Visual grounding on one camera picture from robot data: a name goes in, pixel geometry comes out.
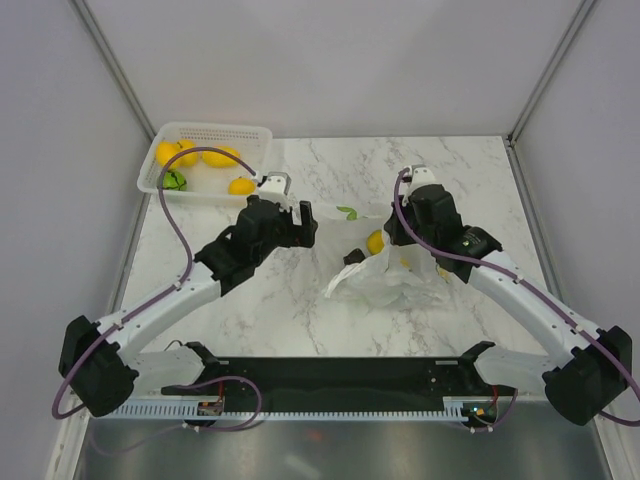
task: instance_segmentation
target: yellow lemon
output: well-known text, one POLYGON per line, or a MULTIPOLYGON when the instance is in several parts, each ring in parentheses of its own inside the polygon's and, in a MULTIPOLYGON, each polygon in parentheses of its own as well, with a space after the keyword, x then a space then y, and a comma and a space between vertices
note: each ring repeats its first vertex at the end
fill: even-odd
MULTIPOLYGON (((234 155, 238 157, 240 160, 242 160, 242 157, 240 156, 240 152, 237 151, 235 148, 231 148, 231 147, 215 147, 215 148, 224 150, 225 152, 230 153, 231 155, 234 155)), ((238 162, 236 162, 235 160, 218 152, 202 152, 202 160, 204 161, 204 163, 214 168, 228 168, 228 167, 235 167, 236 165, 238 165, 238 162)))
POLYGON ((382 241, 382 230, 376 230, 369 238, 367 238, 367 250, 371 255, 379 254, 384 248, 384 241, 382 241))
MULTIPOLYGON (((196 144, 193 143, 188 138, 181 138, 180 140, 178 140, 177 145, 181 152, 183 150, 187 150, 189 148, 193 148, 196 146, 196 144)), ((184 157, 180 157, 181 167, 193 167, 197 162, 198 162, 197 152, 187 153, 184 157)))
POLYGON ((451 276, 449 275, 449 272, 447 272, 440 265, 436 265, 436 272, 438 272, 438 275, 440 275, 445 282, 447 283, 451 282, 451 276))
POLYGON ((229 194, 249 195, 256 189, 256 184, 248 178, 236 178, 229 184, 229 194))
MULTIPOLYGON (((179 151, 180 149, 175 143, 160 142, 156 148, 156 162, 158 162, 161 167, 164 167, 179 151)), ((182 159, 179 158, 173 162, 171 167, 169 167, 169 170, 178 168, 181 164, 181 160, 182 159)))

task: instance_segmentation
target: white plastic bag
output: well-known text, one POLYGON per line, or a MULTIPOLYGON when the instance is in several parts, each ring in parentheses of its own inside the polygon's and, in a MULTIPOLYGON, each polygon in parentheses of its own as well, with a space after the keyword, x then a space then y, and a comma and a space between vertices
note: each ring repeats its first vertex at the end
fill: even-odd
POLYGON ((450 297, 447 280, 436 270, 435 260, 418 245, 390 245, 384 223, 391 206, 374 204, 366 212, 346 206, 314 205, 318 221, 317 266, 327 282, 322 294, 340 301, 366 300, 374 307, 393 304, 397 308, 434 306, 450 297), (377 255, 367 250, 367 238, 383 230, 384 248, 377 255), (367 258, 344 265, 343 258, 355 248, 367 258))

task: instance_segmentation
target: gray wall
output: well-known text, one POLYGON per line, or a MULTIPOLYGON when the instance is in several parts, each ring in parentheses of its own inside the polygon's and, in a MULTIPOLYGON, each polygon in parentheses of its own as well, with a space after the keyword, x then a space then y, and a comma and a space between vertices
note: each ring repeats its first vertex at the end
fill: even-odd
POLYGON ((39 479, 66 324, 105 313, 147 140, 65 0, 0 6, 0 465, 39 479))
MULTIPOLYGON (((597 323, 618 324, 631 334, 635 372, 640 372, 639 23, 637 0, 600 2, 518 142, 568 300, 597 323)), ((623 400, 622 413, 637 419, 637 401, 628 394, 623 400)))
POLYGON ((580 0, 88 0, 149 118, 507 133, 580 0))

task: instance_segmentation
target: marble surface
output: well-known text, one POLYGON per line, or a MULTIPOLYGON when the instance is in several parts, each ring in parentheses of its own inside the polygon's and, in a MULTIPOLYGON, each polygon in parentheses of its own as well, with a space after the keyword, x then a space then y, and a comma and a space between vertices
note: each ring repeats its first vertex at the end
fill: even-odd
MULTIPOLYGON (((485 228, 539 281, 531 235, 498 137, 411 137, 275 140, 273 169, 292 178, 292 196, 366 209, 391 201, 397 172, 428 164, 454 195, 466 223, 485 228)), ((198 251, 238 209, 170 204, 198 251)), ((171 280, 184 251, 152 198, 137 246, 124 305, 171 280)), ((458 355, 481 340, 531 353, 537 342, 492 300, 457 279, 438 302, 414 309, 374 309, 363 302, 322 299, 318 258, 305 249, 278 249, 253 279, 185 317, 152 342, 198 340, 215 355, 408 356, 458 355)))

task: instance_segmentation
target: purple cable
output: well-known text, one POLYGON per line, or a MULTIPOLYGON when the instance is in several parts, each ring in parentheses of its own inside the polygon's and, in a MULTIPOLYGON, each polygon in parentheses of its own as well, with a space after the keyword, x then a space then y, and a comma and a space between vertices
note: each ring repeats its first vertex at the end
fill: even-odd
MULTIPOLYGON (((258 399, 258 404, 256 406, 255 411, 253 412, 253 415, 251 415, 251 417, 248 420, 245 420, 244 422, 238 424, 238 425, 233 425, 232 427, 199 427, 199 430, 206 430, 206 431, 210 431, 210 432, 237 432, 240 430, 244 430, 245 428, 247 428, 249 425, 251 425, 253 423, 253 421, 258 418, 258 415, 260 415, 260 413, 262 412, 262 394, 260 393, 260 390, 258 389, 258 386, 253 383, 251 380, 249 380, 248 378, 245 377, 239 377, 236 375, 227 375, 224 377, 218 377, 218 378, 214 378, 212 380, 207 380, 206 382, 202 382, 202 383, 196 383, 194 385, 173 385, 175 388, 183 388, 185 390, 193 390, 196 388, 201 388, 201 387, 206 387, 208 385, 214 385, 216 383, 220 383, 220 382, 228 382, 228 381, 237 381, 240 383, 246 383, 247 385, 249 385, 254 392, 256 392, 256 397, 258 399)), ((90 445, 93 447, 93 449, 98 452, 100 455, 103 455, 105 457, 117 457, 120 455, 124 455, 125 453, 129 453, 132 450, 135 450, 136 448, 144 445, 145 443, 154 440, 158 437, 161 437, 162 435, 169 433, 169 432, 173 432, 175 430, 179 430, 180 428, 183 428, 183 424, 179 424, 179 425, 171 425, 170 427, 166 427, 163 428, 162 430, 157 431, 156 433, 154 433, 153 435, 149 435, 146 438, 143 438, 142 440, 134 443, 133 445, 130 445, 126 448, 120 449, 120 450, 115 450, 115 451, 108 451, 108 450, 104 450, 102 447, 100 447, 97 443, 96 443, 96 439, 93 436, 92 432, 89 432, 89 443, 90 445)))
MULTIPOLYGON (((181 158, 181 157, 183 157, 185 155, 188 155, 189 153, 195 153, 195 152, 215 152, 215 153, 220 153, 220 154, 222 154, 222 155, 224 155, 226 157, 229 157, 231 160, 234 160, 237 163, 239 163, 251 175, 255 175, 256 174, 256 172, 255 172, 255 170, 253 168, 251 168, 249 165, 247 165, 244 161, 240 160, 235 155, 232 155, 229 152, 225 152, 224 150, 221 150, 219 148, 214 148, 214 147, 194 147, 194 148, 189 148, 187 150, 183 150, 183 151, 177 153, 176 155, 174 155, 171 158, 171 160, 169 160, 167 162, 167 164, 164 167, 162 167, 162 170, 160 171, 160 176, 158 177, 158 183, 157 183, 158 197, 160 198, 160 205, 162 207, 162 211, 164 212, 165 216, 167 217, 167 220, 169 221, 169 224, 171 225, 171 228, 173 228, 173 231, 176 233, 176 235, 180 239, 180 243, 182 243, 182 246, 184 247, 184 251, 185 251, 185 253, 187 255, 187 267, 185 268, 184 273, 182 274, 182 276, 178 279, 178 282, 180 283, 180 285, 182 285, 187 280, 187 278, 189 277, 189 274, 191 273, 191 269, 193 267, 193 256, 191 254, 191 248, 189 247, 189 242, 187 242, 187 239, 185 238, 183 233, 180 231, 180 227, 178 227, 178 224, 175 222, 175 220, 171 216, 171 213, 169 212, 169 208, 167 207, 166 199, 164 198, 164 187, 162 186, 162 180, 164 179, 164 176, 169 171, 169 168, 171 167, 171 165, 173 165, 176 160, 178 160, 179 158, 181 158)), ((148 300, 145 303, 143 303, 142 305, 140 305, 138 308, 135 308, 132 311, 130 311, 129 313, 127 313, 125 316, 122 317, 120 322, 122 323, 122 325, 126 324, 133 317, 135 317, 136 315, 138 315, 141 312, 145 311, 151 305, 156 304, 157 302, 159 302, 160 300, 165 298, 167 295, 172 293, 174 290, 176 290, 176 286, 175 285, 171 285, 171 286, 167 287, 165 290, 160 292, 155 297, 151 298, 150 300, 148 300)), ((118 327, 116 325, 112 325, 110 328, 108 328, 102 335, 100 335, 95 340, 95 342, 93 342, 91 345, 89 345, 89 348, 87 348, 84 351, 84 353, 80 356, 80 358, 78 358, 76 363, 73 364, 73 367, 71 367, 71 370, 69 370, 69 373, 67 373, 67 376, 62 381, 62 384, 60 385, 60 388, 58 388, 58 391, 56 392, 56 396, 53 399, 53 405, 51 405, 51 415, 53 416, 53 418, 55 418, 56 420, 64 420, 65 418, 69 418, 71 415, 74 415, 74 414, 78 413, 80 410, 82 410, 84 408, 84 404, 80 404, 77 407, 72 408, 68 412, 60 413, 60 403, 62 402, 62 397, 64 396, 64 392, 66 392, 67 387, 69 387, 69 385, 71 385, 71 382, 73 381, 73 379, 75 378, 76 374, 78 373, 78 370, 80 370, 80 367, 82 367, 82 365, 87 360, 87 358, 89 358, 91 356, 91 354, 93 354, 93 352, 95 352, 95 350, 98 348, 98 346, 104 340, 106 340, 106 338, 109 337, 109 335, 111 335, 116 330, 118 330, 118 327)))
MULTIPOLYGON (((407 173, 409 173, 409 168, 404 168, 400 172, 398 172, 398 178, 396 179, 396 184, 393 190, 393 206, 396 211, 396 215, 398 216, 398 220, 400 220, 400 223, 404 227, 405 231, 418 245, 427 249, 429 252, 431 252, 431 254, 436 255, 438 257, 450 258, 452 260, 459 260, 462 262, 471 263, 473 265, 491 268, 492 270, 500 272, 512 280, 518 279, 517 274, 513 273, 512 271, 504 267, 501 267, 500 265, 496 265, 494 263, 487 262, 484 260, 478 260, 472 257, 465 257, 464 255, 456 255, 454 253, 444 252, 435 247, 432 247, 431 245, 426 243, 424 240, 422 240, 412 230, 411 226, 409 225, 409 222, 407 222, 407 219, 404 217, 404 214, 402 213, 402 208, 400 206, 400 184, 402 183, 403 177, 407 173)), ((538 290, 527 280, 520 280, 520 285, 522 285, 531 293, 533 293, 536 297, 538 297, 547 307, 549 307, 555 314, 557 314, 567 325, 569 325, 571 328, 579 332, 580 335, 582 335, 591 345, 593 345, 600 353, 602 353, 602 355, 604 355, 605 358, 609 360, 613 364, 613 366, 616 367, 616 369, 620 372, 620 374, 624 377, 624 379, 627 381, 627 383, 633 390, 633 393, 635 393, 636 397, 640 401, 640 385, 638 385, 638 383, 634 380, 634 378, 631 376, 631 374, 625 368, 625 366, 622 365, 622 363, 620 363, 620 361, 609 350, 607 350, 604 346, 602 346, 600 342, 598 342, 595 338, 589 335, 586 331, 582 330, 581 328, 576 328, 576 327, 579 327, 578 323, 569 315, 567 315, 565 312, 563 312, 562 309, 558 307, 551 299, 549 299, 547 294, 538 290)), ((604 418, 607 418, 615 423, 619 423, 620 425, 624 425, 627 427, 640 427, 640 420, 625 420, 604 411, 600 412, 600 415, 602 415, 604 418)))

